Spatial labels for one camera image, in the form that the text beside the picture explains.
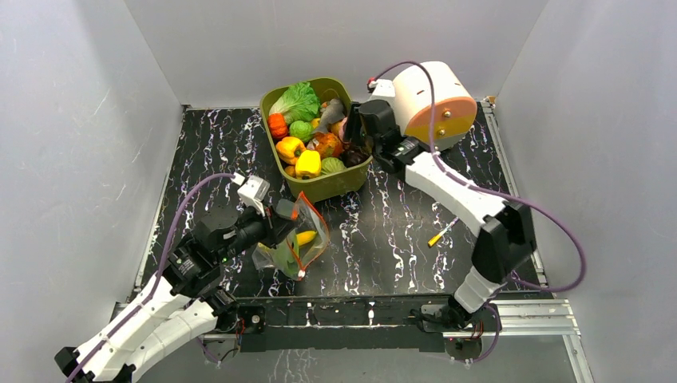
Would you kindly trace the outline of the yellow banana pepper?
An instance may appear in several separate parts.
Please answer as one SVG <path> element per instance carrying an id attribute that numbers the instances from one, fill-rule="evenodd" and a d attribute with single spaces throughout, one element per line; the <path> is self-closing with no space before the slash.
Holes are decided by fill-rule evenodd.
<path id="1" fill-rule="evenodd" d="M 316 236 L 317 236 L 317 231 L 302 231 L 300 233 L 297 233 L 295 236 L 297 244 L 302 247 L 305 246 L 309 243 L 312 243 Z"/>

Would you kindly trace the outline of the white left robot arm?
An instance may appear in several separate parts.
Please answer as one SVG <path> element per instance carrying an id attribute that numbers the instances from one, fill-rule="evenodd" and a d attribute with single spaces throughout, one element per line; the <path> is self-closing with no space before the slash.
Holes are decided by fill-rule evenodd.
<path id="1" fill-rule="evenodd" d="M 186 342 L 228 332 L 239 315 L 218 285 L 226 259 L 262 244 L 287 246 L 295 229 L 289 200 L 242 212 L 214 206 L 168 254 L 147 286 L 98 334 L 64 347 L 55 363 L 68 382 L 136 382 Z"/>

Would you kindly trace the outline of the green bumpy citrus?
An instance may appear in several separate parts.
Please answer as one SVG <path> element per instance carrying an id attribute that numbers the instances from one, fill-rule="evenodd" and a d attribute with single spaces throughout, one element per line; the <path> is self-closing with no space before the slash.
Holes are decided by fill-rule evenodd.
<path id="1" fill-rule="evenodd" d="M 289 135 L 307 143 L 313 137 L 314 129 L 310 122 L 297 120 L 289 125 Z"/>

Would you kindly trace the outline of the clear zip top bag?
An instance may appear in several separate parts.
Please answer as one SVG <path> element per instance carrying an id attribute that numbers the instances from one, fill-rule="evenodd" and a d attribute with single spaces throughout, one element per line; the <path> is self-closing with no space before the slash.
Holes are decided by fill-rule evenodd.
<path id="1" fill-rule="evenodd" d="M 328 247 L 330 231 L 304 192 L 300 192 L 294 202 L 280 200 L 277 212 L 291 220 L 291 230 L 274 248 L 258 243 L 252 260 L 258 270 L 274 268 L 288 278 L 300 281 L 310 264 Z"/>

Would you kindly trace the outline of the green leafy vegetable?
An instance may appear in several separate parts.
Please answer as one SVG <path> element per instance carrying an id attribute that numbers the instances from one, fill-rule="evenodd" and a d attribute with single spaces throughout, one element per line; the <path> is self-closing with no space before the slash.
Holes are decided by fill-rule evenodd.
<path id="1" fill-rule="evenodd" d="M 270 256 L 275 268 L 281 271 L 288 278 L 299 280 L 301 267 L 296 259 L 299 246 L 295 240 L 288 243 L 284 241 L 271 249 Z"/>

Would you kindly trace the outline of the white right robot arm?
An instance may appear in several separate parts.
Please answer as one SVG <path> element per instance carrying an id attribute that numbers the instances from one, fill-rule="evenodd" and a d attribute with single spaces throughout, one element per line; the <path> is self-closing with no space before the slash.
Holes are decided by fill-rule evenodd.
<path id="1" fill-rule="evenodd" d="M 384 172 L 435 199 L 475 236 L 472 266 L 447 304 L 411 312 L 421 329 L 430 324 L 438 330 L 471 330 L 513 270 L 537 249 L 531 208 L 509 196 L 480 191 L 435 157 L 428 144 L 403 135 L 387 101 L 351 103 L 345 135 L 352 144 L 370 149 Z"/>

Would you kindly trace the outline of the orange yellow bell pepper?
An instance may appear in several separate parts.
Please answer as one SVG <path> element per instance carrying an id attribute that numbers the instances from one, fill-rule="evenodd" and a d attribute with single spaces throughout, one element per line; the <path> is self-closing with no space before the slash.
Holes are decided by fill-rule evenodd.
<path id="1" fill-rule="evenodd" d="M 306 147 L 299 138 L 286 136 L 275 144 L 275 150 L 282 162 L 296 165 L 299 157 L 306 151 Z"/>

